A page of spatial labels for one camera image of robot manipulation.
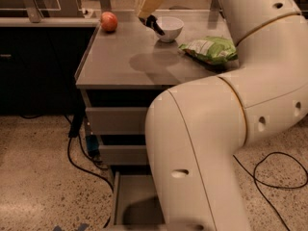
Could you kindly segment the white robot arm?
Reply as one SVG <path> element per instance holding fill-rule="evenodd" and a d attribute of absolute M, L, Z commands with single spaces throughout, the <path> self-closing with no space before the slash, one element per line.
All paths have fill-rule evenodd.
<path fill-rule="evenodd" d="M 167 231 L 251 231 L 235 151 L 308 114 L 308 23 L 294 0 L 219 0 L 237 69 L 161 93 L 145 122 Z"/>

